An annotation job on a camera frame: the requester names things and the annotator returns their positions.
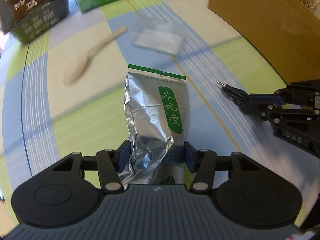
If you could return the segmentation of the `black Honglu food container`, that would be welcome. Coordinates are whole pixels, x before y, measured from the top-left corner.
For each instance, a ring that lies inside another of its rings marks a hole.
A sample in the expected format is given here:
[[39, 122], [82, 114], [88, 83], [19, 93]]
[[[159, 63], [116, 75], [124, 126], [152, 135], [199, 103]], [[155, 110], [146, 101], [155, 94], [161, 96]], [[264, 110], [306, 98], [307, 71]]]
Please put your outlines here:
[[1, 0], [1, 31], [29, 43], [68, 14], [68, 0]]

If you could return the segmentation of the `silver foil tea pouch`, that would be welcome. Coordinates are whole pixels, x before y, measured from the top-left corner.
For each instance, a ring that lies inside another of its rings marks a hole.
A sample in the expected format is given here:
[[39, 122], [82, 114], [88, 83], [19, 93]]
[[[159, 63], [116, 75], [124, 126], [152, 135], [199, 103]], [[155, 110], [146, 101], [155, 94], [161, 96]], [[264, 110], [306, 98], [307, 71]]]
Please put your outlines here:
[[189, 125], [186, 77], [129, 64], [124, 111], [131, 142], [129, 162], [119, 175], [124, 186], [183, 183]]

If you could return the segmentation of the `beige plastic spoon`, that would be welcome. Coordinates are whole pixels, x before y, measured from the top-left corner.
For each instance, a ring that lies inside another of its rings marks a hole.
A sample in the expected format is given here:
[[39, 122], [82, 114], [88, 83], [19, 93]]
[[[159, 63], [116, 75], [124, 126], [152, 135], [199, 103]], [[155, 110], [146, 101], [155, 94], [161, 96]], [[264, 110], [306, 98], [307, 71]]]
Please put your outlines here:
[[87, 67], [91, 64], [95, 55], [126, 31], [127, 27], [122, 26], [83, 53], [71, 55], [64, 64], [66, 66], [66, 70], [63, 76], [63, 84], [68, 87], [79, 80], [83, 76]]

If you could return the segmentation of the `checkered tablecloth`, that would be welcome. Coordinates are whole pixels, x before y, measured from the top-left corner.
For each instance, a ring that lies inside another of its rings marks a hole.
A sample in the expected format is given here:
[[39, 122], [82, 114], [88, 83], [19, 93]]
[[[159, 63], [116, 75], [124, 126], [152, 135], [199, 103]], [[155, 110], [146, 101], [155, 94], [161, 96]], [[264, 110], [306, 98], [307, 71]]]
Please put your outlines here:
[[[1, 196], [65, 155], [92, 155], [128, 137], [124, 83], [129, 64], [187, 77], [190, 122], [186, 139], [221, 155], [240, 151], [298, 187], [300, 225], [319, 193], [317, 158], [272, 134], [268, 122], [241, 114], [218, 81], [249, 93], [272, 93], [284, 82], [208, 0], [119, 0], [85, 14], [69, 0], [66, 19], [30, 44], [9, 37], [1, 57]], [[183, 25], [177, 55], [135, 47], [131, 30], [142, 18]], [[63, 84], [67, 59], [125, 26], [127, 31], [92, 59], [83, 76]]]

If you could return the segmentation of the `large open cardboard box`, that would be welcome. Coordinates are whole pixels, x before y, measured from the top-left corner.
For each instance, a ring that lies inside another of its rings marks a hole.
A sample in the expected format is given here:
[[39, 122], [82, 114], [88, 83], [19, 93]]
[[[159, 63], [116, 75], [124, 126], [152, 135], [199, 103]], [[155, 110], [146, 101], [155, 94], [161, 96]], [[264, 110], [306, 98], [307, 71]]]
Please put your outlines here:
[[286, 83], [319, 79], [319, 18], [300, 0], [209, 0]]

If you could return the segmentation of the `clear zip plastic bag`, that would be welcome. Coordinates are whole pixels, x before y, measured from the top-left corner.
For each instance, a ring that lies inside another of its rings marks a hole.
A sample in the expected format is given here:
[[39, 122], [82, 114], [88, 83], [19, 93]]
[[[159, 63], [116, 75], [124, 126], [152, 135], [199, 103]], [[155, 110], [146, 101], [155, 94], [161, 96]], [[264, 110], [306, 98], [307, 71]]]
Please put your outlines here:
[[177, 55], [185, 42], [183, 25], [159, 18], [142, 18], [131, 30], [132, 44], [170, 55]]

